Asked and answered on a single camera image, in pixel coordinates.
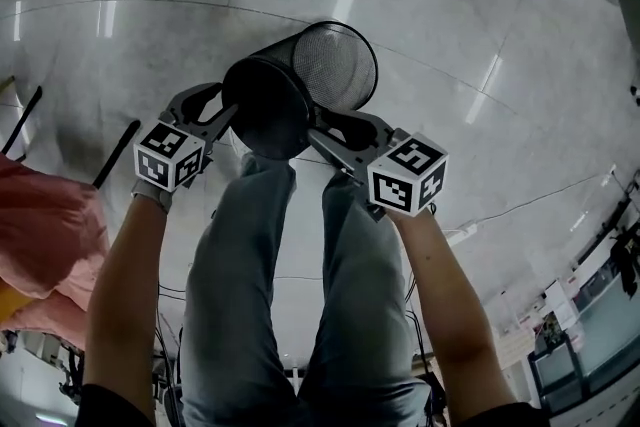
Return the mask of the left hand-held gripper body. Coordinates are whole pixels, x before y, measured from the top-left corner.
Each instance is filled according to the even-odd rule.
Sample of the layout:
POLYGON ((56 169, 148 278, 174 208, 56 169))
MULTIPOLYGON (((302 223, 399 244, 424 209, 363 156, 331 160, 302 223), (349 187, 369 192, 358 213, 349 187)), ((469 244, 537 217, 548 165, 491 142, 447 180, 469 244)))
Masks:
POLYGON ((163 112, 134 143, 136 176, 166 192, 189 188, 210 161, 213 128, 213 119, 187 123, 163 112))

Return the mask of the person's right forearm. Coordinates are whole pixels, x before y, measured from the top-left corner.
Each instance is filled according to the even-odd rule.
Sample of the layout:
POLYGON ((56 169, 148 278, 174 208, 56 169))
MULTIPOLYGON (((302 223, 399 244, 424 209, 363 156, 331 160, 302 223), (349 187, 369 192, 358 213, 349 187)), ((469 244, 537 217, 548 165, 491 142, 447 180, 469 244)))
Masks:
POLYGON ((390 213, 418 289, 423 322, 438 362, 451 424, 515 398, 502 374, 488 318, 431 213, 390 213))

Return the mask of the person's black shirt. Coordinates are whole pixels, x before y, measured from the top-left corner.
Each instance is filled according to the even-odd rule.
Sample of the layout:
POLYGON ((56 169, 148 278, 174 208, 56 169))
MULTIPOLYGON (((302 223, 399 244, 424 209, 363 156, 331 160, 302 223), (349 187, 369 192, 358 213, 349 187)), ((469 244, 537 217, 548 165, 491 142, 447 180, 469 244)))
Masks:
MULTIPOLYGON (((155 427, 142 412, 116 393, 85 385, 75 427, 155 427)), ((482 412, 457 427, 551 427, 545 414, 527 403, 513 403, 482 412)))

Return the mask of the pink quilted cloth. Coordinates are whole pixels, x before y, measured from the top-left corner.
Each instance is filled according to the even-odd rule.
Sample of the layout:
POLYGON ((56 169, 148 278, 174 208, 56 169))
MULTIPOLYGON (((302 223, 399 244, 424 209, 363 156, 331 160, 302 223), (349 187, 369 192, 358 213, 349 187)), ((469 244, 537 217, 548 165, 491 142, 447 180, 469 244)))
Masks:
POLYGON ((0 330, 52 334, 83 349, 90 297, 108 251, 96 188, 0 154, 0 280, 33 299, 0 330))

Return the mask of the black mesh waste bin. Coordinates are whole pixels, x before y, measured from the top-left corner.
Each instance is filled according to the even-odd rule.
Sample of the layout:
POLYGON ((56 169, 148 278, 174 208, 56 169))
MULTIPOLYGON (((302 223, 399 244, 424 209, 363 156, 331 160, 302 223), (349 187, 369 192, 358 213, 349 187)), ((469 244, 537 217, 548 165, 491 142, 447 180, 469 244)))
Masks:
POLYGON ((356 111, 373 96, 378 61, 368 40, 339 21, 321 21, 236 62, 222 104, 236 106, 230 128, 254 153, 297 157, 320 113, 356 111))

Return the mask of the person's light blue jeans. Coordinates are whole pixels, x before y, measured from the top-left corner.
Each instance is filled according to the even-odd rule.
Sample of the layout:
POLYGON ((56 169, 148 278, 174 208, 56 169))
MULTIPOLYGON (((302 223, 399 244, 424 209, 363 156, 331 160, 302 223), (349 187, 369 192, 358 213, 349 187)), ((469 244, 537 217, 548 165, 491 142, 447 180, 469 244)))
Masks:
POLYGON ((286 378, 271 303, 295 185, 287 162, 246 154, 200 239, 181 346, 186 427, 417 427, 429 388, 411 374, 399 238, 343 174, 322 196, 315 347, 301 386, 286 378))

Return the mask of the grey wrist band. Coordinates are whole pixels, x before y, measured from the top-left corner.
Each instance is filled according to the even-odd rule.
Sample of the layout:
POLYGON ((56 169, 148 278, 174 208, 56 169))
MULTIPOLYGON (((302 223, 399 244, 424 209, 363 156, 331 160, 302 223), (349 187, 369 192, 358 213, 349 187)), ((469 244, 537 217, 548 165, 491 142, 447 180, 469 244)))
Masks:
POLYGON ((131 196, 133 198, 140 196, 153 201, 165 214, 169 213, 173 202, 171 192, 140 178, 136 180, 131 190, 131 196))

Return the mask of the glass door cabinet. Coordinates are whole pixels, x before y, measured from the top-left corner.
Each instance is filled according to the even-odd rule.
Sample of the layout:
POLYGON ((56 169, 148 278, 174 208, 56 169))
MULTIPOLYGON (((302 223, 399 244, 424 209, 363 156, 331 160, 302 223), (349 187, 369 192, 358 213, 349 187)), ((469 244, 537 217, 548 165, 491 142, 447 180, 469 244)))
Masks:
POLYGON ((634 295, 611 262, 574 298, 578 323, 562 334, 545 323, 528 356, 542 409, 551 417, 604 390, 640 364, 640 279, 634 295))

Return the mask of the person's left forearm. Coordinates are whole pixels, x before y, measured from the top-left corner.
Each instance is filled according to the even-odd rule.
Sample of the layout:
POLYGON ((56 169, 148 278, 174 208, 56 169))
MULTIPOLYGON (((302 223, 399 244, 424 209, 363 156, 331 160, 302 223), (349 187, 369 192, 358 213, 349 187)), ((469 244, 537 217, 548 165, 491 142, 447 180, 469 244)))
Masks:
POLYGON ((152 357, 167 213, 136 195, 104 261, 88 309, 84 382, 128 401, 155 422, 152 357))

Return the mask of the orange cushion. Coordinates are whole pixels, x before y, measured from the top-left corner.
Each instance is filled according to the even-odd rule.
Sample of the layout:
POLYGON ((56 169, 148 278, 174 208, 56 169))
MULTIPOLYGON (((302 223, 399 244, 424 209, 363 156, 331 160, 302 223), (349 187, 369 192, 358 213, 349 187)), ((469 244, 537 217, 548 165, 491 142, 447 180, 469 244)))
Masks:
POLYGON ((29 305, 33 299, 0 280, 0 324, 7 321, 21 308, 29 305))

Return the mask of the black metal frame chair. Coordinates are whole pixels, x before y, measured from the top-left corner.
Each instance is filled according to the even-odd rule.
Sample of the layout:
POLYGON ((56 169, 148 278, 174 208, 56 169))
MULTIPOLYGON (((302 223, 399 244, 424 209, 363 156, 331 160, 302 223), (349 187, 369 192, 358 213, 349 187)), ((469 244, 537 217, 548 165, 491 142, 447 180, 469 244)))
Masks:
MULTIPOLYGON (((42 96, 43 96, 43 88, 42 88, 41 85, 38 85, 36 87, 36 89, 35 89, 34 94, 29 99, 27 105, 25 107, 20 107, 21 115, 18 118, 18 120, 17 120, 17 122, 16 122, 16 124, 15 124, 15 126, 14 126, 14 128, 12 130, 12 132, 10 133, 8 138, 6 139, 6 142, 3 144, 2 148, 0 149, 0 154, 2 154, 4 156, 8 155, 9 151, 13 147, 13 145, 16 142, 16 140, 18 139, 18 137, 22 135, 23 128, 24 128, 24 126, 25 126, 30 114, 33 112, 33 110, 35 109, 36 105, 41 100, 42 96)), ((103 184, 106 182, 107 178, 109 177, 111 171, 113 170, 113 168, 115 167, 116 163, 118 162, 120 156, 122 155, 124 150, 128 147, 128 145, 131 143, 131 141, 133 140, 134 136, 138 133, 138 131, 141 129, 141 127, 142 127, 142 123, 138 119, 133 120, 128 125, 126 130, 121 135, 118 143, 114 147, 113 151, 110 153, 110 155, 107 158, 106 162, 104 163, 104 165, 100 169, 100 171, 97 174, 96 178, 93 180, 92 185, 93 185, 94 188, 100 189, 103 186, 103 184)))

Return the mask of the white power strip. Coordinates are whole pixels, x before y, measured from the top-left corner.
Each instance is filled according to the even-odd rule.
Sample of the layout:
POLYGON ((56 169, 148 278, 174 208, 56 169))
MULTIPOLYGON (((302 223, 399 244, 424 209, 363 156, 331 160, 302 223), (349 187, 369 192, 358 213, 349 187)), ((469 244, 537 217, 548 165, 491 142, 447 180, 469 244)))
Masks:
POLYGON ((446 230, 445 236, 449 246, 454 247, 455 245, 475 235, 477 231, 478 225, 476 223, 471 223, 463 226, 462 228, 446 230))

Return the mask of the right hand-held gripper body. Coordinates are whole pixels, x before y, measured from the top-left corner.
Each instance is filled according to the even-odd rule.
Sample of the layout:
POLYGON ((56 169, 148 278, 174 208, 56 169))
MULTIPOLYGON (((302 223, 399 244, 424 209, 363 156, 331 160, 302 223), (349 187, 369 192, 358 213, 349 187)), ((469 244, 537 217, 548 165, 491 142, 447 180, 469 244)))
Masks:
POLYGON ((366 166, 371 204, 415 217, 444 187, 449 154, 421 133, 395 143, 366 166))

